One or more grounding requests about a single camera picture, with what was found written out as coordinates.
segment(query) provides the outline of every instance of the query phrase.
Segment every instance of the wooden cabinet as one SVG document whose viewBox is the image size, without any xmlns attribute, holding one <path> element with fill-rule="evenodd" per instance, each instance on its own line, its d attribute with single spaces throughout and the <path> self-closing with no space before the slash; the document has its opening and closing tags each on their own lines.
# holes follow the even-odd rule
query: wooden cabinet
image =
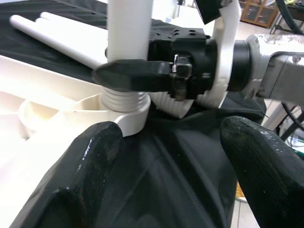
<svg viewBox="0 0 304 228">
<path fill-rule="evenodd" d="M 267 0 L 239 0 L 242 9 L 241 21 L 269 28 L 275 20 L 278 9 L 275 3 L 267 5 Z"/>
</svg>

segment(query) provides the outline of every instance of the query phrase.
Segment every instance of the white plastic bracket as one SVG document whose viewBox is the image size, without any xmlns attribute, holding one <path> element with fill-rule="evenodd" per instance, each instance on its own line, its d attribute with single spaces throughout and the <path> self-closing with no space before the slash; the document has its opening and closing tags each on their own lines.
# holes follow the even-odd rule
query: white plastic bracket
<svg viewBox="0 0 304 228">
<path fill-rule="evenodd" d="M 197 102 L 206 107 L 221 107 L 230 80 L 235 36 L 237 33 L 239 20 L 241 18 L 241 8 L 238 0 L 221 8 L 221 17 L 215 20 L 212 38 L 218 44 L 218 59 L 215 78 L 211 90 L 199 95 Z"/>
</svg>

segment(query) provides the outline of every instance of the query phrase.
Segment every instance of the black cloth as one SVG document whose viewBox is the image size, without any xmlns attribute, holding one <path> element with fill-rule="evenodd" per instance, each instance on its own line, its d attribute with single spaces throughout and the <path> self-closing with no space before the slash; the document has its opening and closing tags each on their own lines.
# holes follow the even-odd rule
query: black cloth
<svg viewBox="0 0 304 228">
<path fill-rule="evenodd" d="M 13 14 L 35 20 L 43 11 L 106 27 L 106 4 L 93 0 L 1 4 L 0 55 L 92 82 L 91 69 L 9 25 Z M 153 20 L 151 38 L 170 37 L 175 29 Z M 181 120 L 152 104 L 145 128 L 123 139 L 95 227 L 229 228 L 237 180 L 219 126 L 230 115 L 261 122 L 265 110 L 263 101 L 238 93 L 229 93 L 221 109 L 194 105 Z"/>
</svg>

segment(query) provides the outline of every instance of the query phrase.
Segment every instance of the black cable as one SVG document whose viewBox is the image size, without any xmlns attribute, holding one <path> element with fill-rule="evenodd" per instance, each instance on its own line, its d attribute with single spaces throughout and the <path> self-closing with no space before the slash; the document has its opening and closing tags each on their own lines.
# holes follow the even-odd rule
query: black cable
<svg viewBox="0 0 304 228">
<path fill-rule="evenodd" d="M 299 28 L 299 26 L 295 23 L 295 20 L 293 19 L 293 17 L 291 16 L 284 0 L 275 0 L 276 4 L 282 14 L 282 17 L 284 18 L 284 20 L 286 21 L 286 24 L 290 27 L 290 29 L 298 35 L 303 35 L 303 32 L 301 31 L 301 29 Z"/>
<path fill-rule="evenodd" d="M 298 122 L 301 123 L 304 121 L 304 113 L 302 112 L 300 116 L 297 118 Z M 296 129 L 298 128 L 298 125 L 296 122 L 293 122 L 292 125 L 289 126 L 289 128 L 282 134 L 281 139 L 285 141 Z"/>
<path fill-rule="evenodd" d="M 291 113 L 291 111 L 288 109 L 287 105 L 284 104 L 284 103 L 282 103 L 282 106 L 283 106 L 283 108 L 285 109 L 286 113 L 289 115 L 289 117 L 293 120 L 293 122 L 294 122 L 296 128 L 300 128 L 302 131 L 304 131 L 304 127 L 301 125 L 301 122 L 295 118 L 295 116 L 294 116 L 294 115 Z M 286 137 L 285 139 L 283 139 L 283 135 L 282 135 L 281 139 L 284 141 L 284 140 L 286 140 L 286 138 L 287 138 L 289 135 L 288 135 L 287 137 L 284 136 L 284 138 Z"/>
</svg>

